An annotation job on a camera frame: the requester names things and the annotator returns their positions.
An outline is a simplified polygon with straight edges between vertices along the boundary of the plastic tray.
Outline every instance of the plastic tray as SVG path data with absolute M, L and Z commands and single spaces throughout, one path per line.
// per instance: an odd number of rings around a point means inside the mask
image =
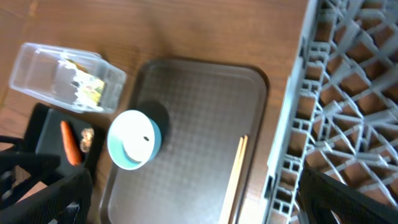
M 304 166 L 398 208 L 398 3 L 309 1 L 264 185 L 264 222 L 299 223 Z
M 247 177 L 266 100 L 264 80 L 249 68 L 154 60 L 141 69 L 136 86 L 133 108 L 166 133 L 159 154 L 145 166 L 127 171 L 113 165 L 102 223 L 218 223 L 244 134 L 249 144 L 241 177 Z

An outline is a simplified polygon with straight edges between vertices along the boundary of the wooden table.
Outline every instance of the wooden table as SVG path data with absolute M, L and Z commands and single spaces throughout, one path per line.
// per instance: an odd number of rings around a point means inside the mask
M 0 0 L 0 134 L 21 136 L 38 102 L 6 88 L 23 42 L 99 52 L 128 74 L 117 113 L 77 115 L 104 128 L 127 108 L 137 69 L 149 59 L 183 57 L 257 67 L 267 75 L 269 96 L 240 216 L 241 223 L 254 223 L 262 218 L 258 203 L 267 158 L 306 5 L 306 0 Z M 111 164 L 104 147 L 90 222 L 98 222 Z

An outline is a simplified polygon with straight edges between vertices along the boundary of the black container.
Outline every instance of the black container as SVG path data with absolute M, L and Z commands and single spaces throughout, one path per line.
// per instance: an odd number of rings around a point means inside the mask
M 90 151 L 88 153 L 81 152 L 83 161 L 78 166 L 70 165 L 66 157 L 60 129 L 61 121 L 69 123 L 77 146 L 80 145 L 82 139 L 81 131 L 85 128 L 94 129 L 95 135 Z M 96 163 L 103 148 L 105 132 L 94 124 L 87 123 L 86 121 L 38 103 L 35 105 L 32 116 L 30 117 L 24 139 L 26 148 L 23 150 L 25 151 L 60 156 L 59 167 L 43 181 L 43 183 L 50 185 L 82 168 L 88 169 L 94 180 Z M 23 168 L 30 173 L 39 171 L 35 170 L 35 167 Z

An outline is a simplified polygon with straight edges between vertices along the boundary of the blue cup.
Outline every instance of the blue cup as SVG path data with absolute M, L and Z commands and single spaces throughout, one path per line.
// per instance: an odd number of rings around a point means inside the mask
M 158 125 L 144 113 L 128 110 L 121 113 L 108 131 L 107 147 L 112 161 L 125 170 L 135 170 L 159 152 L 162 135 Z M 136 160 L 134 154 L 140 154 Z

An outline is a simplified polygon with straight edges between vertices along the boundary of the brown tray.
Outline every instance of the brown tray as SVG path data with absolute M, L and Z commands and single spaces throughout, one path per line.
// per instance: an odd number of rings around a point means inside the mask
M 143 66 L 131 108 L 159 125 L 163 145 L 138 170 L 113 165 L 102 223 L 218 223 L 239 138 L 248 134 L 246 181 L 266 94 L 263 78 L 250 68 L 186 60 Z

